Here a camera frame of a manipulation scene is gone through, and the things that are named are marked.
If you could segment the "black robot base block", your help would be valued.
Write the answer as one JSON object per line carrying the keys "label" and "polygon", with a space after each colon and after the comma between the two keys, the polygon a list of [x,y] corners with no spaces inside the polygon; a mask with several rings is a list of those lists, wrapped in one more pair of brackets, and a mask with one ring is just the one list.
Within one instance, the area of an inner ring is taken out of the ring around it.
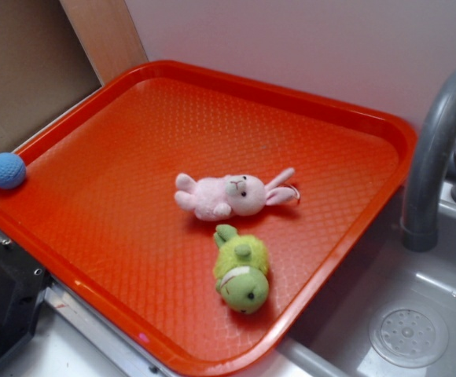
{"label": "black robot base block", "polygon": [[0,242],[0,365],[35,335],[50,275],[12,240]]}

